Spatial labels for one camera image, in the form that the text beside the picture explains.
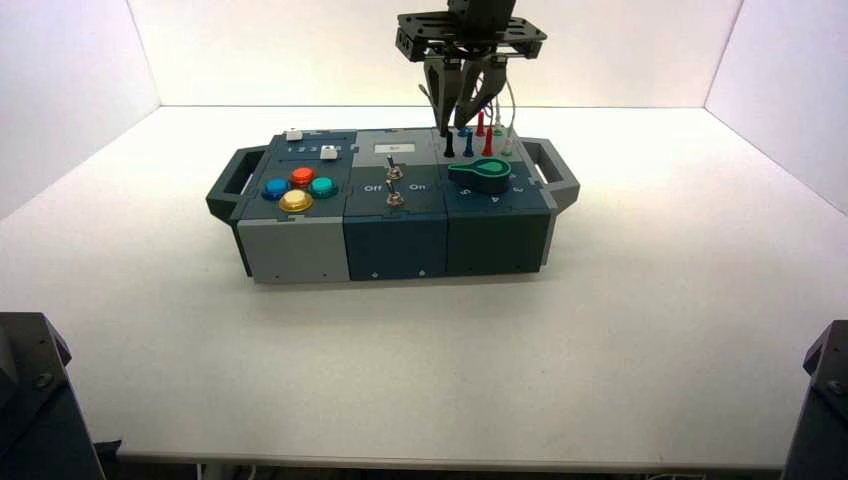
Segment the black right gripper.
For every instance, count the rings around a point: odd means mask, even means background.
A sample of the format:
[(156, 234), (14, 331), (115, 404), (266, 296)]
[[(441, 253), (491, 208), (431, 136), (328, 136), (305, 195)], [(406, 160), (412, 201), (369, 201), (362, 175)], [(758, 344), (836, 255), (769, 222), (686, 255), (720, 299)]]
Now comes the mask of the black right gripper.
[[(535, 59), (539, 55), (547, 34), (529, 20), (515, 17), (515, 5), (514, 1), (449, 1), (441, 11), (397, 16), (398, 50), (411, 62), (427, 58), (424, 72), (440, 133), (448, 131), (454, 111), (455, 127), (465, 127), (505, 86), (507, 58), (481, 57), (501, 47), (508, 48), (511, 56)], [(472, 60), (466, 60), (461, 69), (460, 59)]]

